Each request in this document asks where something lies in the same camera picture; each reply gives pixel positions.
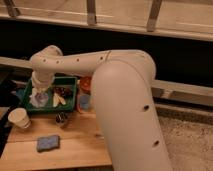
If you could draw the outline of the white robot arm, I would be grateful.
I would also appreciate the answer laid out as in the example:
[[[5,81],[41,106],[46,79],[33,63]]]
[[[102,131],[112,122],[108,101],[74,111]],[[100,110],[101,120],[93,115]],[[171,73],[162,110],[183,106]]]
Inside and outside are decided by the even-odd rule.
[[[97,121],[114,171],[173,171],[153,102],[156,66],[142,50],[63,55],[48,46],[30,58],[33,86],[43,91],[63,73],[90,76]]]

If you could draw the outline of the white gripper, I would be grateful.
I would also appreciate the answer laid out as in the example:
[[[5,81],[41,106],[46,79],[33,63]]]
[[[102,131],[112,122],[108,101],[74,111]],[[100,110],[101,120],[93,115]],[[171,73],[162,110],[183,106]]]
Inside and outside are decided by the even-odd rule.
[[[53,83],[54,75],[50,73],[32,72],[32,85],[38,92],[45,92]]]

